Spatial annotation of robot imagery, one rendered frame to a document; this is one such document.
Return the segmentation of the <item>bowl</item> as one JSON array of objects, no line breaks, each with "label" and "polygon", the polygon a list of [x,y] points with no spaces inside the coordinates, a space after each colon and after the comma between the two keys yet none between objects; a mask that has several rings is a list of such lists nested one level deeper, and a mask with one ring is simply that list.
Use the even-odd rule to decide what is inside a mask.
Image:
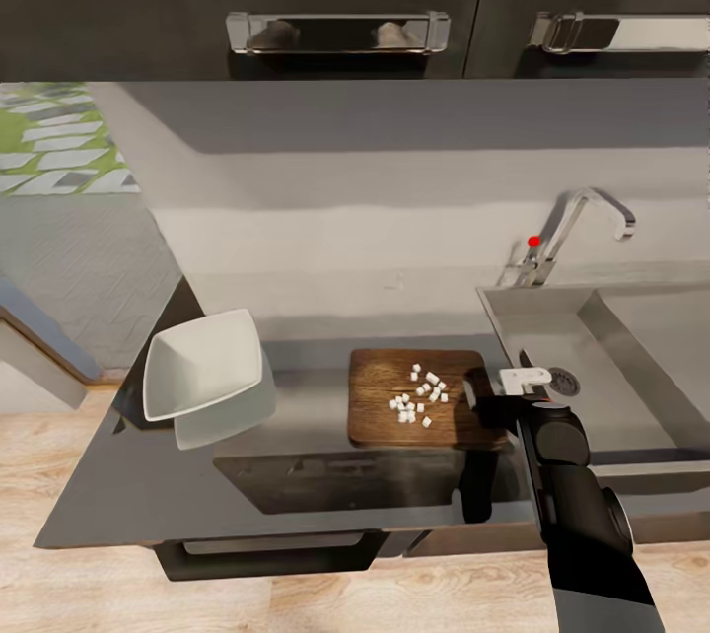
[{"label": "bowl", "polygon": [[263,379],[258,330],[249,309],[203,316],[155,334],[147,356],[147,421],[180,417],[237,397]]}]

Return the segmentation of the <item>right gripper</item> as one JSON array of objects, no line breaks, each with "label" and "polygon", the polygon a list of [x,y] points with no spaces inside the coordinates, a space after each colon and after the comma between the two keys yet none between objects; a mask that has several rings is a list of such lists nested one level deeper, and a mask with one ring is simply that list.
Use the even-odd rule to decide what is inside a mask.
[{"label": "right gripper", "polygon": [[529,400],[540,400],[541,395],[489,395],[478,396],[476,399],[480,424],[483,428],[506,428],[515,436],[511,426],[509,426],[509,410],[519,402],[529,402]]}]

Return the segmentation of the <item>cutting board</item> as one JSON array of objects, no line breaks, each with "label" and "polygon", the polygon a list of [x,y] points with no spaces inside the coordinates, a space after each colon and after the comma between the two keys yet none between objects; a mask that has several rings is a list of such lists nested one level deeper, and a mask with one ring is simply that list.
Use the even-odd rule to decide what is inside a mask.
[{"label": "cutting board", "polygon": [[[417,371],[417,381],[411,374]],[[355,349],[349,363],[348,438],[357,445],[499,447],[508,440],[506,428],[483,428],[478,412],[469,407],[463,376],[473,378],[479,396],[495,395],[482,356],[452,349]],[[434,377],[434,382],[428,378]],[[429,384],[429,391],[417,390]],[[440,395],[432,398],[444,385]],[[390,402],[410,396],[423,404],[411,421],[401,421]],[[431,423],[424,426],[423,420]],[[509,434],[508,434],[509,436]]]}]

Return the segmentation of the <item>parer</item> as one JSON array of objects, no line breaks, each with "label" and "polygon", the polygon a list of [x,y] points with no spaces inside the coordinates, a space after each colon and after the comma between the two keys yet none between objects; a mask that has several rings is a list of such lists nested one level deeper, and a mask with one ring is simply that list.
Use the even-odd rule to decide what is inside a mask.
[{"label": "parer", "polygon": [[[533,367],[533,365],[532,365],[530,359],[528,358],[528,356],[527,356],[527,354],[526,354],[526,352],[525,352],[524,350],[522,350],[522,361],[523,361],[523,364],[524,364],[524,368],[529,369],[529,368],[532,368],[532,367]],[[547,394],[547,392],[546,392],[546,390],[545,390],[545,388],[544,388],[544,385],[536,385],[536,386],[533,386],[533,387],[535,388],[535,392],[536,392],[538,395],[541,395],[542,400],[551,401],[551,399],[549,398],[549,396],[548,396],[548,394]]]}]

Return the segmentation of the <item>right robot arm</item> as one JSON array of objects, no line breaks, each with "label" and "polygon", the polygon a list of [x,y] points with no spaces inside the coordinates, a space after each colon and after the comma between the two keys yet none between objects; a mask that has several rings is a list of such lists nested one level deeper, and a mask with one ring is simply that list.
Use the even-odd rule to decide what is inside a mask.
[{"label": "right robot arm", "polygon": [[483,428],[519,437],[556,603],[560,633],[667,633],[634,561],[626,511],[601,488],[570,406],[523,394],[553,382],[544,368],[500,370],[500,395],[476,399]]}]

